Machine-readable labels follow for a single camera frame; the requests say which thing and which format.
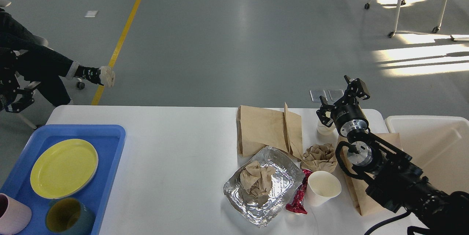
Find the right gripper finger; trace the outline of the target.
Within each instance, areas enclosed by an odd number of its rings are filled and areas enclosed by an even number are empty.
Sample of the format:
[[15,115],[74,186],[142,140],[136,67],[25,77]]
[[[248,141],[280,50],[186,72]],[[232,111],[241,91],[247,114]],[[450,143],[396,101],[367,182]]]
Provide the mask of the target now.
[[327,103],[327,98],[325,98],[324,96],[319,96],[319,99],[320,99],[320,102],[321,102],[321,106],[317,110],[317,115],[318,115],[318,118],[319,118],[319,122],[322,125],[326,126],[327,128],[330,128],[334,124],[334,121],[333,121],[332,118],[327,116],[327,113],[330,113],[330,115],[331,115],[332,111],[335,110],[336,106],[328,104]]
[[350,78],[344,75],[347,82],[347,88],[341,97],[342,105],[359,105],[359,101],[365,101],[370,98],[369,90],[364,81],[360,78]]

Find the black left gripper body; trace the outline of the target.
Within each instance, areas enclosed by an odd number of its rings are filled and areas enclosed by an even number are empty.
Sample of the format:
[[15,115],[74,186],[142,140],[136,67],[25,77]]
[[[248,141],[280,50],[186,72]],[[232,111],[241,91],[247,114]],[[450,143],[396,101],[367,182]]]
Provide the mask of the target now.
[[14,70],[16,54],[12,50],[1,50],[0,52],[0,108],[5,109],[12,104],[17,96],[19,84]]

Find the brown paper bag under arm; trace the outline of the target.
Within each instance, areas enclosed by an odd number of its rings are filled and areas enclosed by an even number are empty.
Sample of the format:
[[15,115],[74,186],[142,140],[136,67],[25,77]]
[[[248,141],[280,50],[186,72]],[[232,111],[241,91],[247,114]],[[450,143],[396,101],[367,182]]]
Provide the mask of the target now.
[[[403,150],[399,133],[377,133],[376,135]],[[368,184],[364,180],[354,179],[347,175],[345,175],[345,179],[353,205],[360,215],[367,216],[385,210],[384,207],[366,194]]]

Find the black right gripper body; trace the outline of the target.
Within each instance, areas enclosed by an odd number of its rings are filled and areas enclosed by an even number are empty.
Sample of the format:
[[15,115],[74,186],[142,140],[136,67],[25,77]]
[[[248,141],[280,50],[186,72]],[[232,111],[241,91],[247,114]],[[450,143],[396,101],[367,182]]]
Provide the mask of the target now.
[[353,130],[368,130],[369,123],[358,104],[337,106],[331,111],[330,117],[342,137],[347,135]]

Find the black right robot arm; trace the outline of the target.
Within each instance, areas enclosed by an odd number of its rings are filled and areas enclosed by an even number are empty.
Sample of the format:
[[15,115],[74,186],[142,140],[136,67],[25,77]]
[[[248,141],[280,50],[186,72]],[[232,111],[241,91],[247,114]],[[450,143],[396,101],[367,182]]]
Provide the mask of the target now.
[[467,235],[468,193],[447,194],[436,189],[410,155],[373,134],[359,106],[360,99],[370,98],[366,84],[360,78],[344,78],[347,88],[343,96],[333,104],[320,96],[321,106],[316,112],[322,125],[335,125],[345,138],[335,149],[338,165],[348,177],[363,180],[368,185],[366,194],[382,207],[393,213],[406,210],[377,223],[366,234],[414,214],[424,228],[411,225],[407,227],[409,235]]

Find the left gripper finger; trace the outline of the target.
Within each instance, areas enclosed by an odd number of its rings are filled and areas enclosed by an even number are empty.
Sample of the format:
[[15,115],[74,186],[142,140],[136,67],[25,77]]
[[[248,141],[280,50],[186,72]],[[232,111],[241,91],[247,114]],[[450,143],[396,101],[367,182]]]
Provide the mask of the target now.
[[8,104],[5,107],[5,111],[7,113],[19,114],[35,102],[33,98],[34,96],[33,90],[25,90],[25,91],[22,90],[20,91],[19,95],[21,95],[21,98],[19,98],[18,100],[15,100],[14,102]]

